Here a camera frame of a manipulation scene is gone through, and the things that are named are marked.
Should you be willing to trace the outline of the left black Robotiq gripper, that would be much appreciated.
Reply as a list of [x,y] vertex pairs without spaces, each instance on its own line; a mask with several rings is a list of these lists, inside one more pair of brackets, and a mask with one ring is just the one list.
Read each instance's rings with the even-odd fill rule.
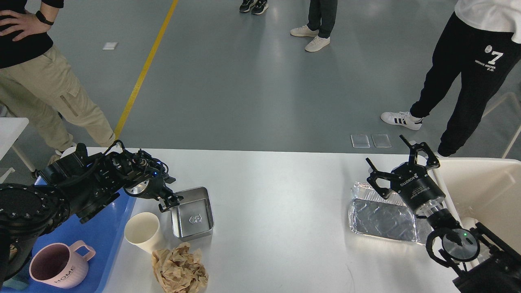
[[173,184],[176,178],[158,173],[154,173],[154,175],[132,188],[124,188],[125,193],[131,197],[162,200],[163,204],[158,204],[161,212],[167,212],[171,208],[179,206],[184,197],[166,186],[166,184]]

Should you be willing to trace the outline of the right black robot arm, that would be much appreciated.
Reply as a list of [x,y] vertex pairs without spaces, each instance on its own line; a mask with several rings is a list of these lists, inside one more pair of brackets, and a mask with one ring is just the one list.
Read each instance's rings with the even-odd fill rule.
[[396,192],[419,219],[432,227],[427,237],[429,257],[458,275],[454,285],[462,293],[519,293],[521,258],[510,245],[482,223],[465,229],[443,206],[445,194],[429,176],[440,161],[425,143],[411,144],[409,160],[390,173],[379,171],[367,158],[371,172],[367,182],[381,198]]

